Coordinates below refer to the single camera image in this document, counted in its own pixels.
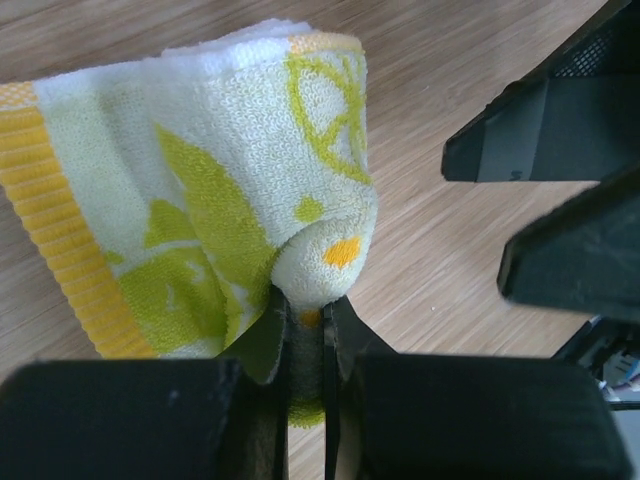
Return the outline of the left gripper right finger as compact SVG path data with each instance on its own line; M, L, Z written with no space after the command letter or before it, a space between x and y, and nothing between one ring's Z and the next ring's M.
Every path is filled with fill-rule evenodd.
M329 479L630 479L614 407L556 358L399 353L324 307Z

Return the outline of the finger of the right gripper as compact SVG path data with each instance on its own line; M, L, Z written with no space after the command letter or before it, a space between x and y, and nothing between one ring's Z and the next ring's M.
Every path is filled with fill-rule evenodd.
M639 4L608 1L450 137L452 182L596 181L639 161Z
M639 318L639 166L570 198L506 243L500 294L521 305Z

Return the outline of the yellow green patterned towel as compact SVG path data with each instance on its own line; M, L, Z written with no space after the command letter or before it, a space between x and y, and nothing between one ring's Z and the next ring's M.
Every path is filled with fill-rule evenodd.
M2 86L2 187L101 356L216 356L278 288L290 421L322 421L321 309L376 224L366 77L357 38L270 19Z

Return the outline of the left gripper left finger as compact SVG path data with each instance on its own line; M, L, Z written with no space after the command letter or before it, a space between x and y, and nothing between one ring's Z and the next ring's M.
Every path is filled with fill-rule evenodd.
M5 479L284 479L289 305L212 359L36 361L1 386Z

